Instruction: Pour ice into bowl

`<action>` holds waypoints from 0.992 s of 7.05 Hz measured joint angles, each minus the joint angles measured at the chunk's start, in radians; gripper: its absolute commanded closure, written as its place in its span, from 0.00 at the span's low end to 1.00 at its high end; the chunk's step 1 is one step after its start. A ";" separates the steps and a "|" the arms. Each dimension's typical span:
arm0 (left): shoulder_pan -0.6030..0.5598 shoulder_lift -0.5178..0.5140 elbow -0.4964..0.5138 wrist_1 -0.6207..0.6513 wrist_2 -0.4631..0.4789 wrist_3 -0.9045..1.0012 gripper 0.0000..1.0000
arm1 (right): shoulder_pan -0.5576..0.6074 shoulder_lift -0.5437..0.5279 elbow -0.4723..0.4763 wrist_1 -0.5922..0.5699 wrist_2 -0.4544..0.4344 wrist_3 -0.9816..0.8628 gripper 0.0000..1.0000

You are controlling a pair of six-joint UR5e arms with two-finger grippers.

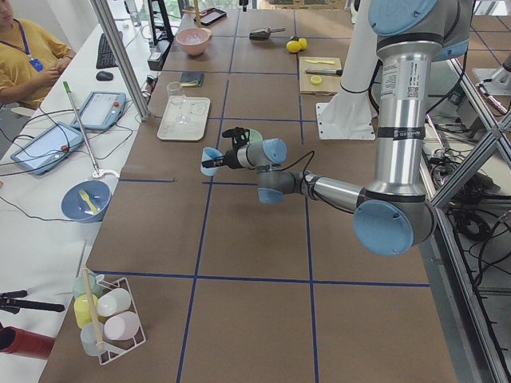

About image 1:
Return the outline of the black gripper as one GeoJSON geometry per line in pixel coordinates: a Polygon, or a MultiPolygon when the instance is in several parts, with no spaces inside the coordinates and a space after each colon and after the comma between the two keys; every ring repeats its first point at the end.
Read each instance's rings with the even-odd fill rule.
{"type": "Polygon", "coordinates": [[[227,166],[230,169],[238,169],[244,167],[238,159],[238,151],[234,149],[226,151],[223,155],[217,156],[213,160],[202,161],[201,166],[204,168],[218,168],[227,166]]]}

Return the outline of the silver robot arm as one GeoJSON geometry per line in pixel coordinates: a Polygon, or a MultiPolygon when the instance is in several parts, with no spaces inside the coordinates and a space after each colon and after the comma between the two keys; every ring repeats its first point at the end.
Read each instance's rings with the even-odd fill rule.
{"type": "Polygon", "coordinates": [[[374,178],[367,186],[286,171],[286,144],[278,138],[253,143],[245,128],[223,132],[230,150],[205,148],[201,171],[252,168],[261,203],[299,193],[349,211],[358,240],[378,255],[400,255],[422,243],[435,225],[419,179],[430,67],[467,51],[472,8],[470,1],[361,2],[341,88],[317,117],[323,138],[369,131],[368,95],[375,69],[382,68],[374,178]]]}

